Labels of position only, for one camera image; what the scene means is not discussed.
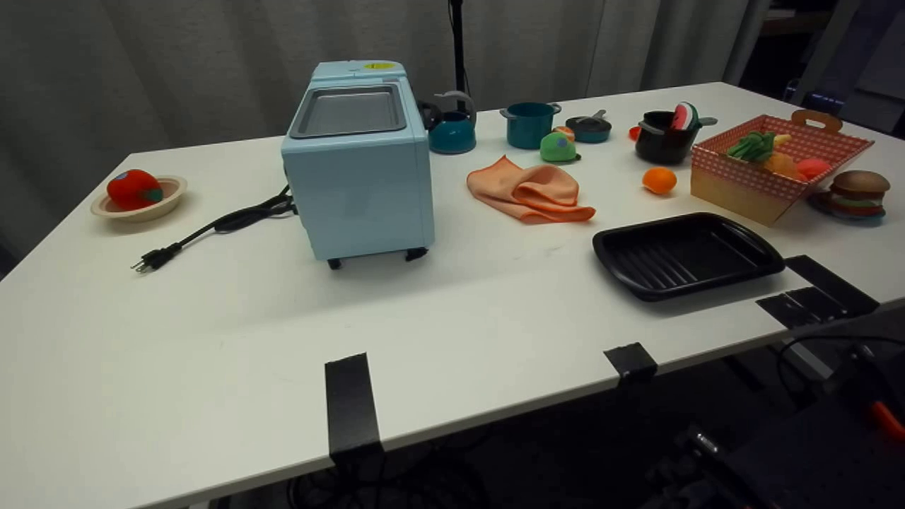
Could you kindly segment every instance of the wooden basket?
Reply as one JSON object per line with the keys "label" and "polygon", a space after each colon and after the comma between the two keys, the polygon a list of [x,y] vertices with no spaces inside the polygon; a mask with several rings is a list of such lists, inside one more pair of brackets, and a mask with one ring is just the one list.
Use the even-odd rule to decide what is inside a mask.
{"label": "wooden basket", "polygon": [[[818,180],[829,178],[848,157],[873,140],[843,134],[843,120],[821,109],[794,109],[791,118],[754,115],[689,149],[689,191],[757,224],[775,224],[794,201],[807,197]],[[761,166],[742,164],[723,151],[747,132],[791,134],[781,151],[791,157],[824,157],[829,168],[818,180],[791,180]]]}

